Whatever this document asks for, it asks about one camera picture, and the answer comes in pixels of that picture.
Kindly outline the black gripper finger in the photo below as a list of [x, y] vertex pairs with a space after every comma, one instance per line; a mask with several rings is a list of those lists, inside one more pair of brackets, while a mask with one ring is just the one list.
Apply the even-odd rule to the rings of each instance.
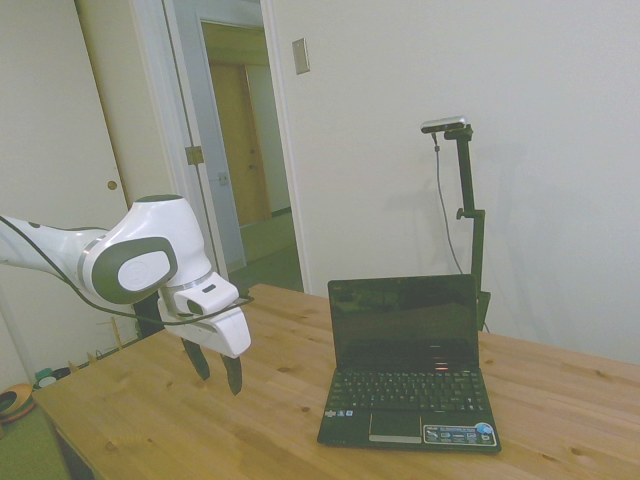
[[202, 380], [207, 380], [210, 377], [210, 369], [201, 346], [184, 338], [181, 341], [197, 374]]
[[240, 357], [222, 356], [222, 361], [227, 374], [227, 381], [233, 395], [238, 395], [243, 386], [243, 373]]

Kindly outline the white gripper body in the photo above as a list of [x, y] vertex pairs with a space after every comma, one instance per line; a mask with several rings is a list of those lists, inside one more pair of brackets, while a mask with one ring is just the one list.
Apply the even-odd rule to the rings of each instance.
[[169, 315], [162, 299], [158, 300], [158, 309], [165, 328], [182, 339], [199, 346], [237, 358], [251, 345], [251, 337], [243, 311], [239, 307], [213, 318], [191, 324], [170, 326], [177, 319]]

